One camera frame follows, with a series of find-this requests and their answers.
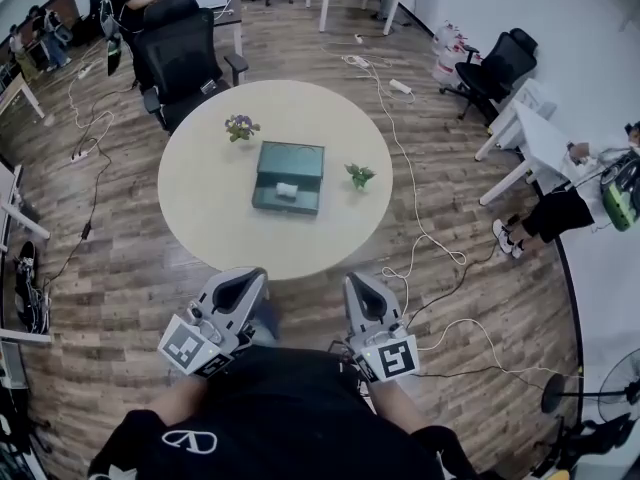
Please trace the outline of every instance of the black shorts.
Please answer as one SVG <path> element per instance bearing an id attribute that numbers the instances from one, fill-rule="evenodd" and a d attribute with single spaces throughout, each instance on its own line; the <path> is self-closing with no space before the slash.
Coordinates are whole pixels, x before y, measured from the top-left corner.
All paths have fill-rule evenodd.
<path id="1" fill-rule="evenodd" d="M 530 236 L 540 235 L 546 244 L 568 229 L 584 228 L 593 224 L 589 207 L 576 189 L 543 196 L 526 219 L 524 230 Z"/>

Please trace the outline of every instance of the black fan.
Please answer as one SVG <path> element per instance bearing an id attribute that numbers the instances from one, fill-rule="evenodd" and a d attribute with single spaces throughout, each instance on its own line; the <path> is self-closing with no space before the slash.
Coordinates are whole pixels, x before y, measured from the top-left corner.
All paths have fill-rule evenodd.
<path id="1" fill-rule="evenodd" d="M 599 393 L 565 393 L 564 377 L 555 374 L 544 389 L 542 412 L 549 414 L 560 405 L 563 397 L 597 398 L 598 411 L 604 421 L 629 414 L 630 420 L 640 418 L 640 349 L 631 352 L 609 372 Z"/>

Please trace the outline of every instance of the person's hand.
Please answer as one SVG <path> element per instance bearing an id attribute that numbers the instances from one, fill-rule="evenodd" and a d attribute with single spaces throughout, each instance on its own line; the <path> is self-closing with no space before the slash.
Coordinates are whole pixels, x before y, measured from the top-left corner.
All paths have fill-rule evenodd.
<path id="1" fill-rule="evenodd" d="M 574 144 L 569 149 L 569 156 L 572 160 L 578 161 L 589 156 L 589 144 L 587 142 L 580 142 Z"/>

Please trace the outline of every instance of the flower arrangement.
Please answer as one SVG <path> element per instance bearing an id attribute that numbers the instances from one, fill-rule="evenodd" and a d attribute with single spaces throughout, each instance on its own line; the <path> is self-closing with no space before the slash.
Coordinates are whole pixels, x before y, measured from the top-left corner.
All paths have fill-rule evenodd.
<path id="1" fill-rule="evenodd" d="M 353 186 L 356 188 L 364 188 L 367 181 L 376 175 L 368 167 L 358 167 L 356 164 L 345 165 L 344 167 L 351 174 L 351 181 L 353 181 Z"/>
<path id="2" fill-rule="evenodd" d="M 260 125 L 254 124 L 249 116 L 231 116 L 224 122 L 224 125 L 227 128 L 231 142 L 235 142 L 238 139 L 249 140 L 254 135 L 254 132 L 260 131 Z"/>

